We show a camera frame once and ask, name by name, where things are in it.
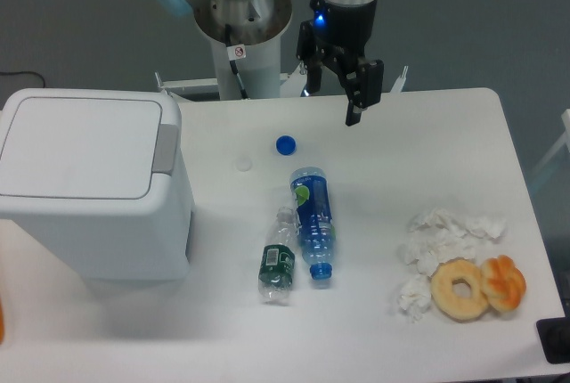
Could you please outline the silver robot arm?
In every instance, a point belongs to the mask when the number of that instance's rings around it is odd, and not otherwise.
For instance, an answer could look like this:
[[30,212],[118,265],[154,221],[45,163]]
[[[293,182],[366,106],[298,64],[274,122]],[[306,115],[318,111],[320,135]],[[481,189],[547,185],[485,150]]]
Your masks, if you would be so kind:
[[[277,97],[281,93],[281,36],[292,19],[291,0],[159,0],[173,13],[193,15],[210,43],[222,100]],[[348,99],[346,124],[379,103],[384,63],[370,60],[378,0],[309,0],[312,16],[300,24],[295,55],[305,71],[303,91],[321,88],[333,72]]]

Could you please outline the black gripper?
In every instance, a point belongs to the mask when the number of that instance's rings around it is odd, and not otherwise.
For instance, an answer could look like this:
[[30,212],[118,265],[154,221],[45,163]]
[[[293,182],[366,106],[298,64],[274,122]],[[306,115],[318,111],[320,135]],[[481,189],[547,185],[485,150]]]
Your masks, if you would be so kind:
[[321,90],[324,67],[346,78],[347,126],[358,124],[382,94],[384,62],[365,56],[377,4],[377,0],[349,5],[312,0],[313,17],[299,28],[296,55],[306,71],[305,90],[308,94]]

